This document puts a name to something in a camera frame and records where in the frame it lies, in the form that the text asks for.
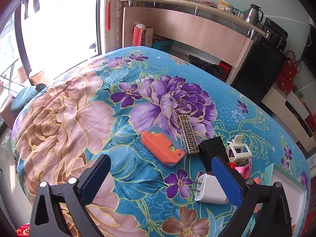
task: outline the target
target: blue floral blanket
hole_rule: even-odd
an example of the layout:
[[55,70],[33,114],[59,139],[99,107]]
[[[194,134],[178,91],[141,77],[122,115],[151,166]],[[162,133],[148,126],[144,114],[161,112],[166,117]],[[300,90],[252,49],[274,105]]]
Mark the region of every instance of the blue floral blanket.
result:
[[[227,145],[244,135],[258,183],[276,163],[309,189],[303,154],[271,117],[208,73],[146,47],[77,66],[23,109],[11,136],[21,186],[33,202],[40,182],[78,177],[106,153],[111,171],[86,207],[104,236],[217,236],[236,208],[195,202],[190,189],[204,174],[199,156],[170,168],[140,141],[143,131],[159,126],[181,142],[177,114],[190,116],[198,142],[221,136]],[[62,210],[79,236],[67,207]],[[253,217],[244,236],[252,225]]]

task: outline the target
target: wooden shelf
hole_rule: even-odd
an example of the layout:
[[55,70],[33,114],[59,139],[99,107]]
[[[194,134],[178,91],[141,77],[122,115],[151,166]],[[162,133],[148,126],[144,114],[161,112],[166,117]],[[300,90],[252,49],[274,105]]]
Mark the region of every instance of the wooden shelf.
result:
[[311,178],[314,178],[316,176],[316,167],[313,167],[311,169]]
[[213,8],[207,5],[195,3],[195,2],[190,2],[190,1],[185,1],[185,0],[121,0],[121,1],[140,1],[140,2],[156,2],[156,3],[166,3],[166,4],[171,4],[171,5],[176,5],[176,6],[181,6],[185,8],[190,8],[194,10],[200,10],[202,12],[214,15],[216,17],[219,17],[221,19],[227,20],[233,24],[236,24],[237,26],[240,26],[243,29],[249,30],[249,29],[254,29],[257,31],[258,35],[265,36],[265,33],[255,27],[254,25],[234,16],[233,14],[230,14],[228,12],[222,11],[217,8]]

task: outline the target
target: purple flower pattern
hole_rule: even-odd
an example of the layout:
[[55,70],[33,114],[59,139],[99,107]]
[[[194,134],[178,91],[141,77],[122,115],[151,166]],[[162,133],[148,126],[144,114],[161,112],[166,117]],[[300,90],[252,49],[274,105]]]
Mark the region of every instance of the purple flower pattern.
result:
[[131,54],[131,55],[129,56],[129,58],[130,58],[131,60],[135,60],[135,61],[144,61],[144,60],[148,60],[148,59],[149,59],[149,57],[143,56],[142,53]]
[[132,106],[135,100],[140,100],[142,96],[137,91],[138,85],[133,84],[132,86],[129,83],[120,83],[118,86],[122,92],[116,92],[111,95],[111,100],[114,103],[121,103],[121,108],[126,108],[127,106]]
[[305,171],[303,171],[300,175],[300,182],[308,190],[308,177],[307,177],[307,174],[305,173]]
[[15,155],[13,155],[13,160],[14,160],[15,172],[17,172],[17,169],[18,169],[18,160],[17,160],[17,157],[16,157]]
[[123,59],[123,57],[115,57],[113,59],[109,59],[105,64],[110,68],[122,68],[124,64],[131,62],[130,60]]
[[281,159],[281,164],[285,170],[288,170],[290,167],[290,163],[288,161],[285,161],[284,158]]
[[203,171],[200,171],[200,172],[198,173],[197,178],[199,179],[199,178],[200,178],[200,176],[202,176],[202,175],[204,175],[204,174],[206,174],[206,173],[204,173]]
[[12,132],[11,132],[11,141],[17,137],[18,135],[18,131],[21,129],[22,124],[23,124],[23,119],[24,119],[25,115],[24,113],[21,111],[17,118],[15,119],[13,128],[12,128]]
[[138,104],[130,112],[129,121],[138,134],[156,125],[176,139],[181,136],[177,114],[187,114],[198,142],[201,141],[198,136],[213,137],[214,128],[210,122],[216,120],[217,110],[209,94],[199,85],[186,83],[185,78],[177,75],[166,75],[157,80],[145,80],[138,92],[150,101]]
[[237,100],[238,104],[237,104],[237,108],[240,109],[242,111],[242,113],[249,113],[246,104],[244,104],[243,102]]
[[166,194],[169,199],[176,197],[178,191],[182,198],[187,199],[190,195],[190,188],[188,185],[193,184],[193,181],[188,177],[188,173],[182,169],[177,170],[177,175],[175,173],[170,173],[165,179],[164,182],[171,184],[166,189]]
[[289,146],[286,145],[283,149],[284,149],[284,152],[285,152],[285,157],[288,160],[292,160],[292,150],[289,148]]

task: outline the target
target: blue gripper pad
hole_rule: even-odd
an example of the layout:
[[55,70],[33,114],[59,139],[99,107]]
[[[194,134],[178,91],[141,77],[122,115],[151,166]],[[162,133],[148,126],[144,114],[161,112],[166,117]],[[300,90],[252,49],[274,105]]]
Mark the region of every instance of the blue gripper pad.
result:
[[212,172],[225,192],[230,204],[239,208],[243,201],[243,193],[240,185],[218,157],[214,157],[211,164]]

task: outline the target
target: white power adapter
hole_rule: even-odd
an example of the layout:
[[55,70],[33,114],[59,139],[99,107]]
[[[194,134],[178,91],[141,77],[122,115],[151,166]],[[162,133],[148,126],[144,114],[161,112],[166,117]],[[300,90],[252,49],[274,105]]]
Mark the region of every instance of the white power adapter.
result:
[[228,203],[228,199],[215,176],[201,175],[196,183],[195,201],[213,204]]

